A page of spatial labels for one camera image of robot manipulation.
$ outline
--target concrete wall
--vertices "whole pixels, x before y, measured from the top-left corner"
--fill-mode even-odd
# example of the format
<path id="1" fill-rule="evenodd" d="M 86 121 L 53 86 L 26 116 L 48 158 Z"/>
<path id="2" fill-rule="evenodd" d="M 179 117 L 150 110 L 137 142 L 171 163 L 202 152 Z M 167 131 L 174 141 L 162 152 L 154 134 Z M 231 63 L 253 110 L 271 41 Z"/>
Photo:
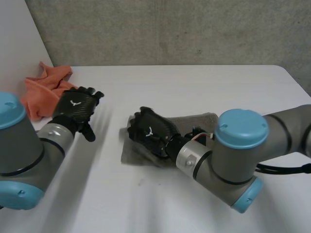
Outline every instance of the concrete wall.
<path id="1" fill-rule="evenodd" d="M 272 64 L 311 94 L 311 0 L 26 0 L 54 65 Z"/>

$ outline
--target table surface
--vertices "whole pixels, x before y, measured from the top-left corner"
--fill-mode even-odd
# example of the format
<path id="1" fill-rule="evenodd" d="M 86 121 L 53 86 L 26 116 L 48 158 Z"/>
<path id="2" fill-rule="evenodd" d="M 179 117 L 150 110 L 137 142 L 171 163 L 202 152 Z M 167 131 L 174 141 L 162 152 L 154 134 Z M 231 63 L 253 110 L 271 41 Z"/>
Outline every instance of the table surface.
<path id="1" fill-rule="evenodd" d="M 165 117 L 232 108 L 268 114 L 310 104 L 277 66 L 73 67 L 70 81 L 105 93 L 93 143 L 77 136 L 42 202 L 0 211 L 2 233 L 305 233 L 310 231 L 310 175 L 258 174 L 264 188 L 239 214 L 177 169 L 120 163 L 120 129 L 141 106 Z M 35 124 L 39 129 L 46 120 Z M 301 166 L 293 153 L 267 161 Z"/>

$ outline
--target blue joint cap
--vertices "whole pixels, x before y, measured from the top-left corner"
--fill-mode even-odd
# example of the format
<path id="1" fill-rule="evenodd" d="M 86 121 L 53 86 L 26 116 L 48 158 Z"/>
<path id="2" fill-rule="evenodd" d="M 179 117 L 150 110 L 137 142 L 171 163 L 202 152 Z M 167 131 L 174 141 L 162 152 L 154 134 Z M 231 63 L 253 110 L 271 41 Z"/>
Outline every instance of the blue joint cap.
<path id="1" fill-rule="evenodd" d="M 0 92 L 0 130 L 19 123 L 26 116 L 19 99 L 7 92 Z"/>
<path id="2" fill-rule="evenodd" d="M 238 150 L 260 145 L 268 134 L 266 119 L 254 111 L 243 109 L 232 109 L 221 114 L 215 130 L 220 143 Z"/>
<path id="3" fill-rule="evenodd" d="M 261 191 L 262 186 L 262 181 L 259 178 L 256 178 L 248 189 L 242 194 L 242 196 L 240 196 L 240 198 L 231 206 L 231 208 L 243 214 L 253 203 L 257 194 Z"/>
<path id="4" fill-rule="evenodd" d="M 43 196 L 44 192 L 35 186 L 0 181 L 0 206 L 13 210 L 30 210 L 38 205 Z"/>

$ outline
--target orange towel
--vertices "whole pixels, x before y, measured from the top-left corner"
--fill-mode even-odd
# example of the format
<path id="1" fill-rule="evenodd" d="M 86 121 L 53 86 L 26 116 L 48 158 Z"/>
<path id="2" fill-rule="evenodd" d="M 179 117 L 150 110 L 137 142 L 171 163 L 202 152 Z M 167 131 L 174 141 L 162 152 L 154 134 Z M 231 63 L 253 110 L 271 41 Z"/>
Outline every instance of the orange towel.
<path id="1" fill-rule="evenodd" d="M 63 80 L 72 74 L 70 66 L 48 67 L 43 62 L 40 66 L 41 78 L 26 78 L 27 92 L 20 98 L 30 120 L 52 116 L 63 91 L 75 87 Z"/>

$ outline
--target gray towel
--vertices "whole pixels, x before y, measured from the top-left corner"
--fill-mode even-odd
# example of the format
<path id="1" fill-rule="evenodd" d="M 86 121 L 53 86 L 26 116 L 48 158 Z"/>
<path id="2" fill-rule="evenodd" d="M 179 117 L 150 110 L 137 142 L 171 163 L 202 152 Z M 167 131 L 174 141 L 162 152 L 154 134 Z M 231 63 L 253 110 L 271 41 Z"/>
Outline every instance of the gray towel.
<path id="1" fill-rule="evenodd" d="M 194 116 L 172 117 L 168 118 L 179 129 L 182 136 L 192 132 L 193 127 L 201 127 L 208 133 L 214 132 L 215 126 L 218 121 L 218 117 L 214 113 L 204 113 Z M 161 160 L 155 155 L 151 154 L 144 146 L 139 143 L 133 142 L 126 131 L 126 129 L 120 130 L 120 136 L 124 137 L 124 145 L 121 156 L 121 163 L 130 165 L 154 165 L 158 167 L 174 167 L 175 163 L 170 159 Z M 207 138 L 207 147 L 211 147 L 212 140 Z"/>

